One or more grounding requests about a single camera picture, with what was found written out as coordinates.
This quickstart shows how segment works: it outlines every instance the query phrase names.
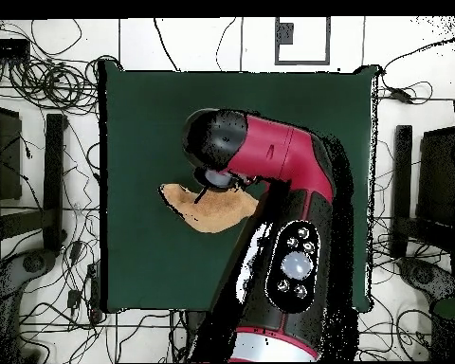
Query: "tan object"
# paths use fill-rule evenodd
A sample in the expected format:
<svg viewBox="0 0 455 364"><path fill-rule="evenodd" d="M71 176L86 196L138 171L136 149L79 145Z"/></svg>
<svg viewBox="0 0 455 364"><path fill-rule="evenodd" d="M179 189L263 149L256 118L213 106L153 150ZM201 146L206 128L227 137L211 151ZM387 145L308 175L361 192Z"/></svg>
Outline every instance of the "tan object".
<svg viewBox="0 0 455 364"><path fill-rule="evenodd" d="M251 216L258 201L247 192L207 190L197 204L197 195L178 184L164 184L158 189L169 208L191 227L203 233L219 233Z"/></svg>

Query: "table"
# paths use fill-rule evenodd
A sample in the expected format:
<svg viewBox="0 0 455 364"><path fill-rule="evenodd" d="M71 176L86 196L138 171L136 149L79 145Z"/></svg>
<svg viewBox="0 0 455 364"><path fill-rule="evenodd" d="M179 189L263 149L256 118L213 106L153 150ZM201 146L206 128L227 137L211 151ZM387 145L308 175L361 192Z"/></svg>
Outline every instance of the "table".
<svg viewBox="0 0 455 364"><path fill-rule="evenodd" d="M107 202L101 206L107 207L107 223L101 221L107 267L103 261L100 280L108 310L209 308L242 225L196 232L165 206L157 189L179 183L201 190L182 153L182 127L192 112L211 107L256 111L339 139L354 182L354 239L347 239L354 247L353 306L369 311L368 181L378 72L377 66L354 74L120 71L106 62L100 104L107 113L101 158L107 158L108 185L100 190ZM255 197L261 191L249 189Z"/></svg>

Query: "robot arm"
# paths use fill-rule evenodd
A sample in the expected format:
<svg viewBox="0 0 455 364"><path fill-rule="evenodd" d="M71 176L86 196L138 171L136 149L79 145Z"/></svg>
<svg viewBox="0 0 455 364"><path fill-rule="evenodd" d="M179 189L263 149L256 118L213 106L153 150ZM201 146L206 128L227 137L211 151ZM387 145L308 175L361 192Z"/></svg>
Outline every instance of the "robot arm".
<svg viewBox="0 0 455 364"><path fill-rule="evenodd" d="M192 361L317 361L325 314L334 185L320 140L243 112L205 109L184 152L205 186L253 177L266 192L238 240Z"/></svg>

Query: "button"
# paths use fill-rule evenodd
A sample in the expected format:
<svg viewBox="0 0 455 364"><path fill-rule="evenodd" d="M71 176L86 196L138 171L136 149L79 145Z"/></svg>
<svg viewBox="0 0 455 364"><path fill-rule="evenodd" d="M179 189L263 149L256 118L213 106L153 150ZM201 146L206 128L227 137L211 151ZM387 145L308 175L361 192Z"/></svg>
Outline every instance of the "button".
<svg viewBox="0 0 455 364"><path fill-rule="evenodd" d="M302 281L312 272L312 261L302 252L292 251L282 261L282 271L290 279Z"/></svg>
<svg viewBox="0 0 455 364"><path fill-rule="evenodd" d="M303 243L303 249L306 252L314 252L314 245L312 243Z"/></svg>
<svg viewBox="0 0 455 364"><path fill-rule="evenodd" d="M286 292L289 287L290 285L288 284L288 281L286 279L278 283L278 290L280 290L281 292Z"/></svg>
<svg viewBox="0 0 455 364"><path fill-rule="evenodd" d="M307 289L305 289L305 286L302 286L301 284L299 284L295 288L295 294L297 295L297 297L303 299L307 295Z"/></svg>
<svg viewBox="0 0 455 364"><path fill-rule="evenodd" d="M299 237L301 237L302 239L306 239L308 238L308 228L306 227L301 227L299 228Z"/></svg>
<svg viewBox="0 0 455 364"><path fill-rule="evenodd" d="M286 243L290 246L290 247L296 247L298 244L299 244L299 241L295 238L295 237L291 237L289 238Z"/></svg>

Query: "circular control panel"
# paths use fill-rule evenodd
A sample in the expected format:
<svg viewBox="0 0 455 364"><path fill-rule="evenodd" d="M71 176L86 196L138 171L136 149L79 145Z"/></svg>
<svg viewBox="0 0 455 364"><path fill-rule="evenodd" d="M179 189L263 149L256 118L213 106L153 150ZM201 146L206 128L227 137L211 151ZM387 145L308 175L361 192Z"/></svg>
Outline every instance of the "circular control panel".
<svg viewBox="0 0 455 364"><path fill-rule="evenodd" d="M266 294L290 314L312 304L317 279L319 234L313 224L294 221L280 230L266 277Z"/></svg>

